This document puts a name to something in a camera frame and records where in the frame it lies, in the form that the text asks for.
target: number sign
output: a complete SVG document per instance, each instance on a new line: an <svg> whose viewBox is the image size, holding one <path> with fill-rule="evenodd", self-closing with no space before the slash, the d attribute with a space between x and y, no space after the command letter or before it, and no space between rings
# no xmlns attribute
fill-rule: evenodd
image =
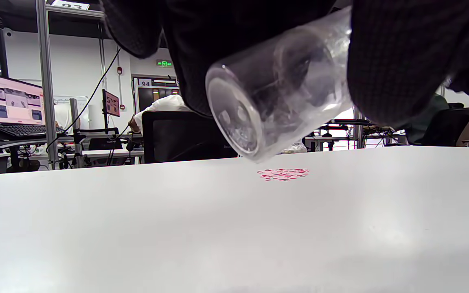
<svg viewBox="0 0 469 293"><path fill-rule="evenodd" d="M90 8L90 4L69 2L69 1L63 1L63 0L55 0L54 3L52 3L52 6L59 6L59 7L72 8L72 9L82 9L85 11L87 11Z"/></svg>

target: monitor screen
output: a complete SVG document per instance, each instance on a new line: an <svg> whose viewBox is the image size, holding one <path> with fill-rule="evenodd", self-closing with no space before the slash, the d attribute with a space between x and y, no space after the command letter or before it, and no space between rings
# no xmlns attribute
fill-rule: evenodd
<svg viewBox="0 0 469 293"><path fill-rule="evenodd" d="M44 125L43 88L0 76L0 123Z"/></svg>
<svg viewBox="0 0 469 293"><path fill-rule="evenodd" d="M109 115L120 117L121 113L119 113L119 98L103 90L103 99L104 112Z"/></svg>

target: exit sign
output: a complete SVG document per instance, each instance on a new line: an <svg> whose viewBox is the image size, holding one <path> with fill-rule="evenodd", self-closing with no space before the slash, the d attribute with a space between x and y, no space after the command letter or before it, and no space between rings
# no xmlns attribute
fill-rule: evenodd
<svg viewBox="0 0 469 293"><path fill-rule="evenodd" d="M173 68L173 62L171 60L157 60L158 67Z"/></svg>

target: clear plastic cup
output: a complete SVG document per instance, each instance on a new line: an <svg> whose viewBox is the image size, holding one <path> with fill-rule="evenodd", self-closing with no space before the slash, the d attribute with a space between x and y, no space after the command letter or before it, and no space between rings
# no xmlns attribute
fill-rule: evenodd
<svg viewBox="0 0 469 293"><path fill-rule="evenodd" d="M257 163L352 107L350 7L211 66L207 98L227 141Z"/></svg>

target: pink paper confetti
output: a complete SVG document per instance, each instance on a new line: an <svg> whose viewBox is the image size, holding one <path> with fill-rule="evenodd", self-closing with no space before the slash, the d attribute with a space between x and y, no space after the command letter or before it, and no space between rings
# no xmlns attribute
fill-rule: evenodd
<svg viewBox="0 0 469 293"><path fill-rule="evenodd" d="M297 179L298 177L305 177L309 174L308 169L266 169L263 171L258 171L260 178L263 178L265 181L290 181L292 179Z"/></svg>

